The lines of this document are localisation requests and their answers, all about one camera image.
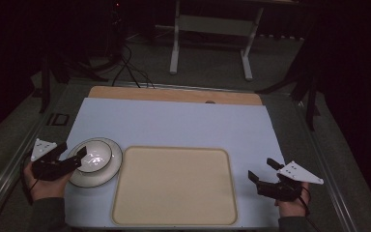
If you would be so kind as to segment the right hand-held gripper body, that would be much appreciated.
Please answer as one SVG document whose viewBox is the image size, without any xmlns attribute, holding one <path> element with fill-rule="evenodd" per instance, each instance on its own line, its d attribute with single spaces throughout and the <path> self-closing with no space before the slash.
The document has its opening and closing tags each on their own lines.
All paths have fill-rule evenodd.
<svg viewBox="0 0 371 232">
<path fill-rule="evenodd" d="M 281 201 L 295 201 L 301 196 L 302 183 L 322 185 L 324 180 L 317 177 L 304 167 L 291 161 L 276 171 L 277 183 L 267 183 L 259 180 L 256 185 L 259 195 Z"/>
</svg>

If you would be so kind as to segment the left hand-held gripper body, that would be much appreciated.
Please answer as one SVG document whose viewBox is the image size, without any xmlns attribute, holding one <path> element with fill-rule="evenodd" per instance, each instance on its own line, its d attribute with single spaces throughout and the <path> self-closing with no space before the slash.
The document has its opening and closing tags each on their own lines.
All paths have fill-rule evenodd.
<svg viewBox="0 0 371 232">
<path fill-rule="evenodd" d="M 58 146 L 55 142 L 36 139 L 32 150 L 32 172 L 35 179 L 55 181 L 81 166 L 81 159 L 52 159 L 50 151 Z"/>
</svg>

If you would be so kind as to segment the white bowl with dark rim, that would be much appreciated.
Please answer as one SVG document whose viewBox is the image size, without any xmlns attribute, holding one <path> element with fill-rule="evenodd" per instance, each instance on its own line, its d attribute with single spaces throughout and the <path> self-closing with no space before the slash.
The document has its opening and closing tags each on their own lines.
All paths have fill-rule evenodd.
<svg viewBox="0 0 371 232">
<path fill-rule="evenodd" d="M 81 159 L 81 166 L 78 170 L 84 173 L 97 172 L 103 169 L 111 160 L 111 148 L 101 140 L 90 140 L 80 144 L 77 148 L 80 151 L 86 148 L 86 156 Z"/>
</svg>

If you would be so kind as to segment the person's right hand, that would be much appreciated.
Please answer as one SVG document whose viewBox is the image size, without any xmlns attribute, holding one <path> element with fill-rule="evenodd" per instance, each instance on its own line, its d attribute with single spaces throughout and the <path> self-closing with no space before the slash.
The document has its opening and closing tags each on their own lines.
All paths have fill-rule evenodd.
<svg viewBox="0 0 371 232">
<path fill-rule="evenodd" d="M 295 201 L 275 200 L 274 206 L 279 209 L 279 215 L 283 217 L 305 217 L 310 201 L 309 184 L 302 183 L 301 196 Z"/>
</svg>

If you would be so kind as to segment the person's left hand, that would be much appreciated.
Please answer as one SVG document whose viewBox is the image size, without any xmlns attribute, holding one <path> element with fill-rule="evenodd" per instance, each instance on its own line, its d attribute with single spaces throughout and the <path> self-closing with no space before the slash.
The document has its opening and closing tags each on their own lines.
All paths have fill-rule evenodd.
<svg viewBox="0 0 371 232">
<path fill-rule="evenodd" d="M 65 194 L 66 184 L 68 183 L 72 173 L 55 181 L 37 180 L 33 176 L 32 163 L 29 162 L 23 170 L 28 192 L 32 200 L 37 201 L 44 198 L 63 198 Z"/>
</svg>

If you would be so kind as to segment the black floor socket plate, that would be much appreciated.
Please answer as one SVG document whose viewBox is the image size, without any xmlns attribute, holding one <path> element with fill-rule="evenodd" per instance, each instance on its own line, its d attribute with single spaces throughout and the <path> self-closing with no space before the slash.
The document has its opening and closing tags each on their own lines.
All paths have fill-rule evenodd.
<svg viewBox="0 0 371 232">
<path fill-rule="evenodd" d="M 46 124 L 48 126 L 66 126 L 68 124 L 68 121 L 70 119 L 69 114 L 63 114 L 63 113 L 51 113 Z"/>
</svg>

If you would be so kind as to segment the white plate with dark rim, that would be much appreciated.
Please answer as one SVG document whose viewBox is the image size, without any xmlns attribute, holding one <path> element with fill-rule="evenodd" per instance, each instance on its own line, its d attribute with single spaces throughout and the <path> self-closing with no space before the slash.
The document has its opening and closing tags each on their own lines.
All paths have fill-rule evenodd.
<svg viewBox="0 0 371 232">
<path fill-rule="evenodd" d="M 77 149 L 78 146 L 86 141 L 90 140 L 101 140 L 109 145 L 111 148 L 111 160 L 110 162 L 101 170 L 92 173 L 84 173 L 78 170 L 78 168 L 73 172 L 70 182 L 80 188 L 94 188 L 105 184 L 111 180 L 119 171 L 122 161 L 123 152 L 120 146 L 113 140 L 103 137 L 95 137 L 87 139 L 78 145 L 76 145 L 72 150 Z"/>
</svg>

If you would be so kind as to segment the black tripod stand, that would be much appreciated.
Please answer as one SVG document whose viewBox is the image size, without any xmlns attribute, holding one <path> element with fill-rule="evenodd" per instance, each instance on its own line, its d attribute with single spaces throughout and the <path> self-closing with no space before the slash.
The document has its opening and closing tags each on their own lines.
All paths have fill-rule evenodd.
<svg viewBox="0 0 371 232">
<path fill-rule="evenodd" d="M 314 131 L 313 117 L 315 113 L 315 101 L 317 94 L 318 78 L 315 65 L 317 63 L 318 42 L 320 42 L 322 33 L 318 29 L 311 29 L 306 35 L 299 52 L 289 67 L 285 77 L 265 89 L 256 90 L 256 94 L 269 94 L 284 86 L 296 83 L 290 97 L 295 102 L 300 102 L 305 96 L 308 96 L 305 113 L 305 122 L 311 131 Z"/>
<path fill-rule="evenodd" d="M 33 97 L 41 99 L 40 113 L 46 112 L 50 104 L 50 75 L 53 74 L 59 83 L 68 83 L 71 79 L 67 69 L 72 69 L 81 73 L 83 76 L 95 81 L 104 82 L 106 78 L 97 75 L 97 71 L 103 71 L 115 64 L 113 59 L 107 63 L 95 67 L 81 64 L 74 61 L 66 53 L 58 49 L 49 50 L 43 53 L 41 58 L 41 86 L 35 90 Z"/>
</svg>

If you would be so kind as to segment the beige tray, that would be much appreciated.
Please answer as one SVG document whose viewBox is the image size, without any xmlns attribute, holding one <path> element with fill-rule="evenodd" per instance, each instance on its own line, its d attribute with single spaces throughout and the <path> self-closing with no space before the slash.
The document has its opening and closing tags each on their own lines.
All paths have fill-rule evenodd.
<svg viewBox="0 0 371 232">
<path fill-rule="evenodd" d="M 112 211 L 121 226 L 232 225 L 238 211 L 222 149 L 132 146 L 123 155 Z"/>
</svg>

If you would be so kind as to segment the white table mat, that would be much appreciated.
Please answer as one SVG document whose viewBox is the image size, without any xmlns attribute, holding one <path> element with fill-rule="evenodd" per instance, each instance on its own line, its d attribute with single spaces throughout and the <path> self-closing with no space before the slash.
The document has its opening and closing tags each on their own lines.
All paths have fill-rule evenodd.
<svg viewBox="0 0 371 232">
<path fill-rule="evenodd" d="M 234 183 L 238 218 L 232 225 L 121 226 L 112 219 L 118 173 L 94 188 L 66 187 L 66 221 L 73 227 L 96 229 L 259 229 L 275 227 L 278 211 L 260 196 L 248 179 L 252 171 L 266 182 L 277 177 L 266 160 L 283 157 L 267 109 L 261 105 L 174 101 L 85 99 L 67 140 L 79 143 L 103 137 L 122 149 L 176 147 L 222 149 L 227 152 Z"/>
</svg>

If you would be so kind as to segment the dark device on stand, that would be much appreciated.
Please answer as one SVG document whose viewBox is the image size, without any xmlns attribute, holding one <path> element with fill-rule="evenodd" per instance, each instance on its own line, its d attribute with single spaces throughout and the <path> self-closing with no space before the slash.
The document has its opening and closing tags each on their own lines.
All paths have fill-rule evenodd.
<svg viewBox="0 0 371 232">
<path fill-rule="evenodd" d="M 118 62 L 123 48 L 123 19 L 121 14 L 121 0 L 109 0 L 109 48 L 110 60 Z"/>
</svg>

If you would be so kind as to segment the white metal stand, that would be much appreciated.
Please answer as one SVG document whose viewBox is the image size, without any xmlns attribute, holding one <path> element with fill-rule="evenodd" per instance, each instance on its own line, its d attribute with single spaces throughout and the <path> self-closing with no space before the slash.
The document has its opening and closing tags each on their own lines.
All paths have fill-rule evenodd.
<svg viewBox="0 0 371 232">
<path fill-rule="evenodd" d="M 188 15 L 181 13 L 181 0 L 176 0 L 174 18 L 174 43 L 172 48 L 169 72 L 171 74 L 176 74 L 178 72 L 181 31 L 240 37 L 246 36 L 247 44 L 245 48 L 240 51 L 240 55 L 243 65 L 244 78 L 246 81 L 252 81 L 253 74 L 249 61 L 249 53 L 256 36 L 263 11 L 263 7 L 259 8 L 252 21 Z"/>
</svg>

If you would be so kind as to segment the metal floor rail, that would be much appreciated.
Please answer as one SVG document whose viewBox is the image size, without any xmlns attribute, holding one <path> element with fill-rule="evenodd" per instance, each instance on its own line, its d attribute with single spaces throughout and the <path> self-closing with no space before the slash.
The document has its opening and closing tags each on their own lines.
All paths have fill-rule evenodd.
<svg viewBox="0 0 371 232">
<path fill-rule="evenodd" d="M 309 137 L 310 143 L 312 144 L 312 147 L 316 153 L 316 160 L 319 170 L 324 177 L 325 185 L 328 189 L 329 198 L 341 223 L 343 231 L 359 232 L 357 225 L 350 214 L 349 207 L 345 201 L 344 195 L 342 194 L 339 186 L 334 179 L 333 173 L 328 165 L 328 161 L 326 160 L 325 154 L 319 143 L 317 134 L 314 131 L 311 131 L 310 128 L 307 126 L 305 120 L 305 104 L 301 101 L 293 101 L 293 106 L 294 109 L 297 111 L 297 115 L 300 118 L 302 127 Z"/>
<path fill-rule="evenodd" d="M 14 112 L 0 125 L 0 211 L 18 181 L 18 168 L 52 111 Z"/>
</svg>

